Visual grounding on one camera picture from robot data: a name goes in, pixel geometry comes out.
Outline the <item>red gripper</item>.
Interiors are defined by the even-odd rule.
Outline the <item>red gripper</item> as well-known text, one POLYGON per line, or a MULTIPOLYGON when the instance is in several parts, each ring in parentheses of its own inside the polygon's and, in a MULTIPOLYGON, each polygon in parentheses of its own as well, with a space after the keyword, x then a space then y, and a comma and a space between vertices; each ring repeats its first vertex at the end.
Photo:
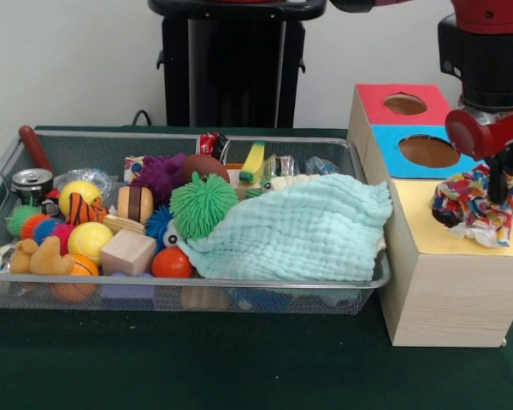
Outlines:
POLYGON ((473 108, 452 110, 445 119, 451 144, 475 161, 488 158, 489 199, 503 204, 508 194, 507 177, 513 176, 513 150, 510 167, 508 156, 499 154, 513 144, 513 111, 488 113, 473 108))

